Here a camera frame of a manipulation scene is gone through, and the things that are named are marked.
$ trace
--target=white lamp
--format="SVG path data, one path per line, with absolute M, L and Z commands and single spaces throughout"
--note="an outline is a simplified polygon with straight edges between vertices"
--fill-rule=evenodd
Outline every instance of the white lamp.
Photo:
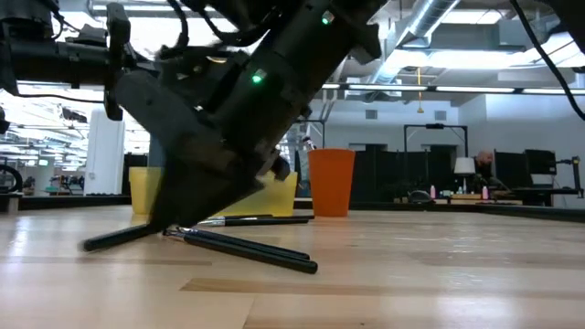
M 467 193 L 465 177 L 475 175 L 475 160 L 473 158 L 460 157 L 455 162 L 455 174 L 463 176 L 463 192 Z

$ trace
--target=ceiling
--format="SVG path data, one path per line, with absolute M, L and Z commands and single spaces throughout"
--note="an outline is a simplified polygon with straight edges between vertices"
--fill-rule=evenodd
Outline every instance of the ceiling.
M 90 24 L 94 27 L 104 27 L 105 18 L 103 16 L 103 6 L 108 1 L 94 0 L 93 8 L 88 10 L 85 6 L 85 0 L 61 0 L 60 5 L 62 14 L 75 27 L 82 27 L 84 24 Z M 164 0 L 120 0 L 132 10 L 132 39 L 133 47 L 152 58 L 161 45 L 172 45 L 176 42 L 176 36 L 179 33 L 180 25 L 175 14 L 170 7 L 165 6 Z M 550 22 L 554 22 L 554 16 L 545 5 L 533 0 L 520 1 L 525 8 L 528 17 L 532 20 L 535 27 L 546 29 Z M 400 22 L 408 19 L 414 4 L 414 0 L 391 0 L 380 10 L 372 19 L 373 22 L 380 24 L 379 38 L 382 46 L 388 42 L 393 28 L 396 29 Z M 234 30 L 226 19 L 220 17 L 218 13 L 210 11 L 215 17 L 214 22 L 218 27 L 225 31 Z M 516 15 L 507 0 L 462 0 L 448 15 L 443 19 L 442 24 L 433 32 L 431 46 L 440 48 L 445 42 L 449 44 L 449 36 L 459 36 L 462 39 L 473 37 L 464 34 L 480 33 L 490 28 L 500 28 L 504 30 L 508 24 L 515 24 Z M 205 22 L 196 16 L 188 19 L 190 31 L 192 33 L 192 45 L 207 45 L 216 40 L 213 33 L 207 28 Z M 514 40 L 523 40 L 522 31 L 515 32 L 518 36 Z M 65 31 L 60 40 L 65 37 L 71 37 L 75 34 L 71 31 Z M 571 81 L 571 66 L 582 65 L 579 51 L 576 49 L 572 39 L 568 35 L 552 36 L 544 40 L 545 48 L 552 54 L 557 63 L 564 64 L 567 68 L 563 73 Z M 558 83 L 550 74 L 547 68 L 542 65 L 541 58 L 535 54 L 535 50 L 529 45 L 524 45 L 523 49 L 516 49 L 514 52 L 506 52 L 503 57 L 501 51 L 477 50 L 486 45 L 474 45 L 477 49 L 470 53 L 468 47 L 470 44 L 449 44 L 457 49 L 441 49 L 429 51 L 420 48 L 398 48 L 391 52 L 391 56 L 397 56 L 398 59 L 392 60 L 379 59 L 365 67 L 359 67 L 352 59 L 348 59 L 341 67 L 338 75 L 341 80 L 351 80 L 352 82 L 369 82 L 376 72 L 387 67 L 395 69 L 397 75 L 392 83 L 402 84 L 432 84 L 443 86 L 515 86 L 515 87 L 557 87 Z M 253 51 L 256 45 L 250 46 L 247 50 Z M 515 67 L 508 67 L 507 63 L 513 60 Z M 22 81 L 22 93 L 60 93 L 85 99 L 100 100 L 101 87 L 83 86 L 82 90 L 70 90 L 69 86 L 58 84 L 39 85 L 34 82 Z M 450 101 L 451 106 L 457 106 L 466 101 L 469 95 L 449 94 L 449 93 L 430 93 L 425 94 L 424 99 L 427 101 Z M 419 99 L 418 93 L 402 92 L 395 93 L 386 101 L 402 101 L 408 104 Z M 85 115 L 90 120 L 90 113 L 96 108 L 102 108 L 99 104 L 85 104 L 58 99 L 18 99 L 12 97 L 7 92 L 0 94 L 0 104 L 6 111 L 6 117 L 9 121 L 16 124 L 24 124 L 24 129 L 14 128 L 11 133 L 0 141 L 0 154 L 9 156 L 30 155 L 31 149 L 41 148 L 35 145 L 43 145 L 46 153 L 56 154 L 58 149 L 60 154 L 64 155 L 63 164 L 67 164 L 67 156 L 84 158 L 84 152 L 87 152 L 87 135 L 89 125 L 87 123 L 71 122 L 62 118 L 62 109 L 68 109 Z M 149 135 L 144 129 L 131 117 L 126 115 L 126 151 L 143 153 L 146 152 L 149 144 Z M 46 129 L 33 129 L 27 126 L 44 126 Z M 9 144 L 33 146 L 21 147 L 11 146 Z

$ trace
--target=white pillar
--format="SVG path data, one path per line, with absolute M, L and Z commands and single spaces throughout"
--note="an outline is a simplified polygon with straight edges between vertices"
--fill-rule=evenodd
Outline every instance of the white pillar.
M 122 192 L 124 134 L 124 122 L 111 121 L 104 109 L 91 112 L 85 195 Z
M 45 192 L 45 190 L 47 187 L 51 186 L 51 178 L 55 175 L 55 158 L 39 157 L 37 167 L 32 174 L 33 178 L 35 178 L 34 196 L 48 196 L 48 193 Z

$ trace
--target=person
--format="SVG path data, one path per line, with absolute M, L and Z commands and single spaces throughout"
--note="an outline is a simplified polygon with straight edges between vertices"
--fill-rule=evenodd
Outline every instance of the person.
M 489 151 L 482 151 L 475 157 L 475 174 L 489 182 L 493 177 L 492 162 L 494 154 Z

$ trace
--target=green led light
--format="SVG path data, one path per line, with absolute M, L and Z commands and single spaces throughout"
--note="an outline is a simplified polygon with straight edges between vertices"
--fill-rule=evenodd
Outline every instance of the green led light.
M 254 82 L 256 84 L 261 83 L 262 82 L 262 77 L 259 76 L 259 75 L 252 76 L 252 82 Z

